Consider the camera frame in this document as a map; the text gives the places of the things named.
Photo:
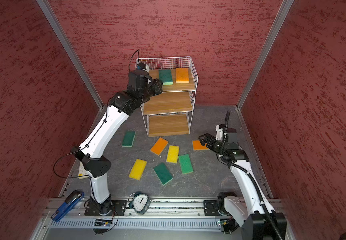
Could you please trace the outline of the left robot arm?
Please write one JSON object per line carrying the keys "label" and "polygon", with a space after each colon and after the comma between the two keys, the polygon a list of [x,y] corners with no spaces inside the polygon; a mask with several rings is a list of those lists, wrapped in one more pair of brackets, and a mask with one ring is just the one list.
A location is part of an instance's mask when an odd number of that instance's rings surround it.
{"label": "left robot arm", "polygon": [[106,216],[112,212],[107,181],[111,162],[103,156],[106,146],[136,109],[161,93],[162,81],[153,79],[148,70],[129,72],[127,90],[109,99],[100,123],[79,147],[72,148],[71,152],[87,171],[91,186],[89,200],[99,215]]}

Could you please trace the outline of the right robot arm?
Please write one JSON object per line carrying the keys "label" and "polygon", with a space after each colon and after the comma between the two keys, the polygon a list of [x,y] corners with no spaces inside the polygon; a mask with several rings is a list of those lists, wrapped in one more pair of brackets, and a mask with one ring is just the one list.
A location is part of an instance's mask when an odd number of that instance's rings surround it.
{"label": "right robot arm", "polygon": [[199,141],[229,167],[246,204],[243,207],[235,196],[222,194],[220,211],[234,218],[244,240],[284,240],[287,220],[275,210],[257,183],[249,157],[237,142],[236,130],[221,124],[216,126],[216,131],[215,136],[199,136]]}

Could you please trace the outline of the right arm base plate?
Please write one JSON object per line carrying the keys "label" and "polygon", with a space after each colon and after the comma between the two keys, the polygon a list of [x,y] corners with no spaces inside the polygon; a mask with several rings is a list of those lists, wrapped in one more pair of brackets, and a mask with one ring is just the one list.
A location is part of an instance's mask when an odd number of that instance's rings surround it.
{"label": "right arm base plate", "polygon": [[205,200],[204,204],[204,213],[207,217],[217,217],[224,216],[230,217],[231,214],[227,213],[225,210],[222,210],[218,201],[216,200]]}

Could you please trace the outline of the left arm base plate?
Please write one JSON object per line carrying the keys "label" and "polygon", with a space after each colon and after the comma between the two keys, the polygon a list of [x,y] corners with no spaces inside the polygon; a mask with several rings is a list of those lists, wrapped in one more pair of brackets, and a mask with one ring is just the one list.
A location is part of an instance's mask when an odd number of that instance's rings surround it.
{"label": "left arm base plate", "polygon": [[113,216],[117,214],[123,216],[126,210],[127,200],[107,200],[102,204],[96,203],[93,199],[87,201],[85,216]]}

